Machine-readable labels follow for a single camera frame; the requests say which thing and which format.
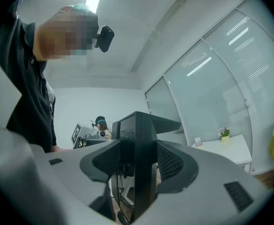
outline white desk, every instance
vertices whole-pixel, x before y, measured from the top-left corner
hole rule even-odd
[[[230,137],[228,142],[221,140],[203,142],[202,146],[196,148],[226,157],[237,165],[244,166],[247,173],[250,171],[251,154],[243,135]]]

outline small potted plant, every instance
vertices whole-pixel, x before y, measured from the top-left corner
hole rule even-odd
[[[223,143],[228,142],[230,139],[230,129],[226,127],[222,127],[218,129],[218,137],[221,137],[221,141]]]

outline black shirt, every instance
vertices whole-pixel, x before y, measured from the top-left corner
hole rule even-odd
[[[38,62],[33,54],[34,32],[34,23],[25,24],[11,12],[0,27],[0,66],[22,94],[7,129],[49,152],[53,124],[43,76],[46,62]]]

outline person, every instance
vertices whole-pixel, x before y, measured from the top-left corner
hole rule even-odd
[[[0,66],[22,94],[7,129],[45,152],[60,151],[53,128],[55,99],[50,102],[43,72],[48,60],[90,49],[98,18],[85,4],[76,4],[61,8],[40,26],[25,24],[18,14],[21,2],[12,4],[0,26]]]
[[[107,127],[107,122],[105,117],[98,116],[95,120],[95,124],[99,131],[104,131],[106,133],[106,136],[105,136],[106,139],[111,139],[112,133]]]

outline ceiling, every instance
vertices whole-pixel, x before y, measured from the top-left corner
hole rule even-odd
[[[109,51],[102,53],[100,49],[93,49],[87,51],[86,56],[49,61],[46,68],[47,79],[50,83],[58,81],[57,87],[73,87],[69,83],[76,78],[136,79],[136,61],[145,52],[145,44],[154,40],[153,32],[159,33],[157,25],[176,1],[178,0],[100,0],[97,9],[99,27],[108,25],[115,33]],[[59,8],[85,2],[86,0],[23,0],[19,10],[20,18],[26,23],[35,22],[39,25]]]

